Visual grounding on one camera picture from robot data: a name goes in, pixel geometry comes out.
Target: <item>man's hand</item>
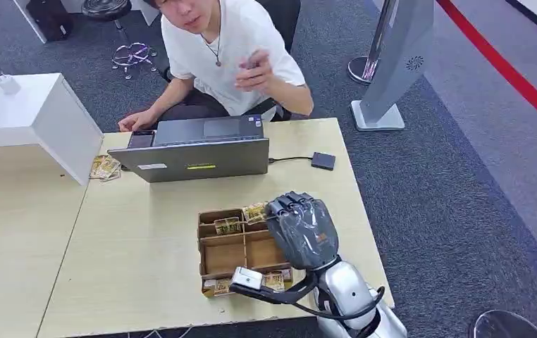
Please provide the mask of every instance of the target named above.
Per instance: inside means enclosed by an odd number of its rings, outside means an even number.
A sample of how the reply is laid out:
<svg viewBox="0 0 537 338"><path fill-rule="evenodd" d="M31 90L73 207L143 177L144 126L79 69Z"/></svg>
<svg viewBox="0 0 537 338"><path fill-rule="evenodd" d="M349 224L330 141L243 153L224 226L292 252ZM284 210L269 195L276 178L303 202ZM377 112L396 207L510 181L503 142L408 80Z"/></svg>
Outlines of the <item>man's hand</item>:
<svg viewBox="0 0 537 338"><path fill-rule="evenodd" d="M156 120L156 116L150 110L141 111L119 121L119 130L121 132L145 130L152 126Z"/></svg>
<svg viewBox="0 0 537 338"><path fill-rule="evenodd" d="M235 76L235 88L244 92L266 92L274 78L268 54L262 49L255 51L246 62L240 64L243 69Z"/></svg>

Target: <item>black chair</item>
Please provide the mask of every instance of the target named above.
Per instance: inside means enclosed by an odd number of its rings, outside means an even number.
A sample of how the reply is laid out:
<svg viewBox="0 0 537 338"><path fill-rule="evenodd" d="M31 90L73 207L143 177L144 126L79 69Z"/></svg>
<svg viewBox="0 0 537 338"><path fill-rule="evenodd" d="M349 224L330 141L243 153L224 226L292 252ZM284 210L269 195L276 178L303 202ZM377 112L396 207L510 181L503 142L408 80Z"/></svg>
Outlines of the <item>black chair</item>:
<svg viewBox="0 0 537 338"><path fill-rule="evenodd" d="M257 0L266 9L271 16L273 24L283 41L285 42L285 50L291 53L291 46L293 45L293 36L295 35L295 28L297 26L297 18L300 16L300 0ZM171 65L164 68L160 73L163 79L167 82L171 81ZM273 99L267 99L262 101L254 108L248 110L244 115L256 115L262 114L268 109L277 106L277 114L273 118L273 122L288 121L291 119L291 112L278 105Z"/></svg>
<svg viewBox="0 0 537 338"><path fill-rule="evenodd" d="M151 71L156 72L156 67L150 60L156 56L155 50L140 42L131 43L128 33L119 22L119 19L131 10L130 0L85 0L82 4L82 13L88 18L95 21L115 22L115 27L125 44L115 50L111 62L113 69L123 67L127 80L132 78L128 69L139 63L148 63L152 66Z"/></svg>

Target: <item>cardboard compartment box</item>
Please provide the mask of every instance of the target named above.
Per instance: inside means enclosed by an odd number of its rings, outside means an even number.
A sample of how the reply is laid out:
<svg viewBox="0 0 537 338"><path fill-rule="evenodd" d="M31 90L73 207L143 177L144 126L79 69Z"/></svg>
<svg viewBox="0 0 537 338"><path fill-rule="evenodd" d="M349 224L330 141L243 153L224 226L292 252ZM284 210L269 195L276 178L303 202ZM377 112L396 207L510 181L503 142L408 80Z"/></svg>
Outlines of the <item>cardboard compartment box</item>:
<svg viewBox="0 0 537 338"><path fill-rule="evenodd" d="M291 265L264 221L248 223L242 209L200 213L198 221L200 276L205 296L229 294L229 283L238 266L263 273L266 286L276 291L291 287Z"/></svg>

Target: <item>robotic arm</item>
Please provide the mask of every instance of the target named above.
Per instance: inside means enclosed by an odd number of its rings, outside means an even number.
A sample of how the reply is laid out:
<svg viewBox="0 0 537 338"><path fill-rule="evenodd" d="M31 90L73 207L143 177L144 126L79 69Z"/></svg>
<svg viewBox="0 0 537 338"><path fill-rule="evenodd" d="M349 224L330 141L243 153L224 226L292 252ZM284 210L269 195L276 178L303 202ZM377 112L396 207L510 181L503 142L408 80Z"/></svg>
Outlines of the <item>robotic arm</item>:
<svg viewBox="0 0 537 338"><path fill-rule="evenodd" d="M290 304L317 316L329 338L404 338L407 331L381 302L385 288L370 288L338 255L339 239L324 202L289 192L266 206L267 223L291 266L306 277L285 292L262 286L262 274L239 267L230 291L273 304ZM298 301L314 292L318 311Z"/></svg>

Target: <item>stool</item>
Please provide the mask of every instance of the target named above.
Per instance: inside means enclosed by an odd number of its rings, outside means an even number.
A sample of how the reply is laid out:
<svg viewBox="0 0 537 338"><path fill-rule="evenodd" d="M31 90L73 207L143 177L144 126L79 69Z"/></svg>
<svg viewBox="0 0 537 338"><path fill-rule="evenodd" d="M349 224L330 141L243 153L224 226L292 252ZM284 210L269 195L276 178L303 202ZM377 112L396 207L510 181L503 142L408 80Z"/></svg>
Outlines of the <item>stool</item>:
<svg viewBox="0 0 537 338"><path fill-rule="evenodd" d="M129 80L132 75L129 68L139 63L148 63L150 69L156 72L154 63L150 60L156 56L156 51L141 42L130 43L128 33L119 22L119 19L127 15L132 10L130 0L85 0L82 4L82 13L95 21L114 21L119 35L123 39L124 45L115 50L113 58L113 69L123 67L125 79Z"/></svg>

